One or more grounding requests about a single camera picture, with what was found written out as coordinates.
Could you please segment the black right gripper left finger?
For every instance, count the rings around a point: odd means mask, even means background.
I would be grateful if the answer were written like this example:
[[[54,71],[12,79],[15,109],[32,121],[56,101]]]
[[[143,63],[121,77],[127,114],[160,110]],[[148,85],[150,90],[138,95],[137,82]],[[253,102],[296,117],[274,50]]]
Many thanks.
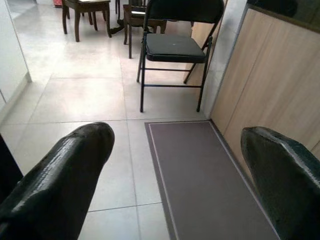
[[[61,138],[1,203],[1,239],[76,240],[114,143],[101,121]]]

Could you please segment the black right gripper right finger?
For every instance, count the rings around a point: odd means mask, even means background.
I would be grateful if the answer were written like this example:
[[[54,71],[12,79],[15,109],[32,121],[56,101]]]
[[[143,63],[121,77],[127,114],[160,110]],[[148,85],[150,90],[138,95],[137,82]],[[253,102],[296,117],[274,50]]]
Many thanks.
[[[241,152],[259,200],[282,240],[320,238],[320,161],[272,129],[245,127]]]

